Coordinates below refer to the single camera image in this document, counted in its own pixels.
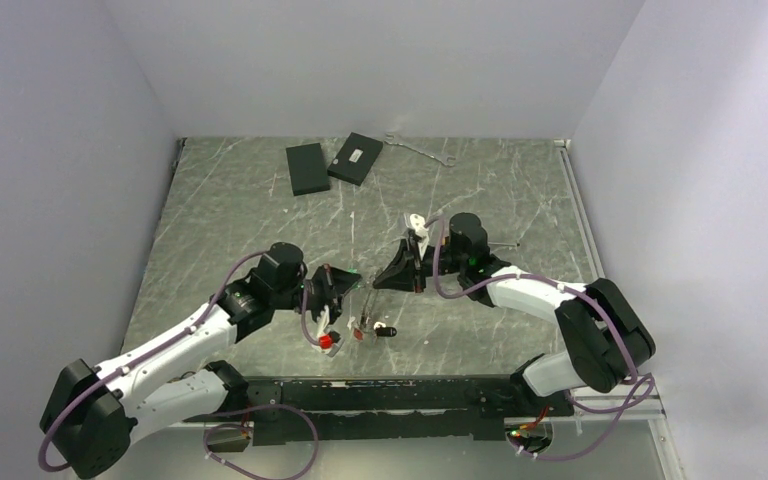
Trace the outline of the black tagged key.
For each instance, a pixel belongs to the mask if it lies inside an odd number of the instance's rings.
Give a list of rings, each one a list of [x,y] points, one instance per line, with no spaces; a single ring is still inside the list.
[[[376,322],[373,326],[373,332],[376,337],[392,338],[398,334],[398,330],[393,326],[388,326],[382,322]]]

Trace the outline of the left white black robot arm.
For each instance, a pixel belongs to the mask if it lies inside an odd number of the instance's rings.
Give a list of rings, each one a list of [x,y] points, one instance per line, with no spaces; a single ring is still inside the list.
[[[278,311],[322,325],[309,341],[331,353],[338,338],[329,327],[361,278],[329,264],[310,271],[302,250],[286,242],[244,256],[218,290],[173,327],[95,365],[77,359],[62,368],[39,421],[39,468],[92,479],[131,445],[180,420],[239,417],[249,395],[235,367],[216,361],[185,377],[186,365],[240,343]]]

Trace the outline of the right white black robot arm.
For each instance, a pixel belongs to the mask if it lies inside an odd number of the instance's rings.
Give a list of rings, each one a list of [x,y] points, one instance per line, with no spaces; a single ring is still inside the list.
[[[618,285],[598,278],[566,283],[527,272],[495,255],[482,220],[452,216],[436,240],[431,221],[410,214],[397,253],[373,281],[378,290],[422,293],[428,286],[446,299],[467,297],[491,308],[515,310],[555,325],[564,351],[541,355],[512,376],[511,401],[534,415],[550,396],[589,387],[608,393],[635,381],[656,343]]]

